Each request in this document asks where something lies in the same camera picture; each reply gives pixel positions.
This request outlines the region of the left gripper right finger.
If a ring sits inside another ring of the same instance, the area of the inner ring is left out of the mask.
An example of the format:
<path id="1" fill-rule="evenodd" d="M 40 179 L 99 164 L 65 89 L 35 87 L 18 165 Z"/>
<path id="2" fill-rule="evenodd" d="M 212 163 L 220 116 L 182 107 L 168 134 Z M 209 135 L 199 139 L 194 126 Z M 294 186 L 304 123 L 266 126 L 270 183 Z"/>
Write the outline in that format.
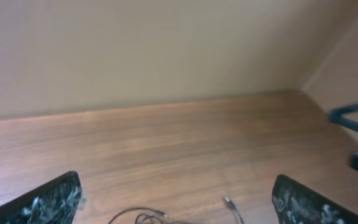
<path id="1" fill-rule="evenodd" d="M 273 185 L 272 203 L 280 223 L 358 224 L 358 214 L 283 174 Z"/>

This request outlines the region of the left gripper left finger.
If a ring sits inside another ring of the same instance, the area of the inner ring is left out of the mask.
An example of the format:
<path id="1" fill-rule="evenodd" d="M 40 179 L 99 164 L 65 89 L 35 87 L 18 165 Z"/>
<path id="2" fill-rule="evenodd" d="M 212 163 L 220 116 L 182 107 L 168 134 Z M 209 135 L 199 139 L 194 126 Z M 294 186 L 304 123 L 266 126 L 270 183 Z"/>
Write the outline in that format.
<path id="1" fill-rule="evenodd" d="M 1 205 L 0 223 L 72 223 L 82 195 L 78 173 L 66 172 Z"/>

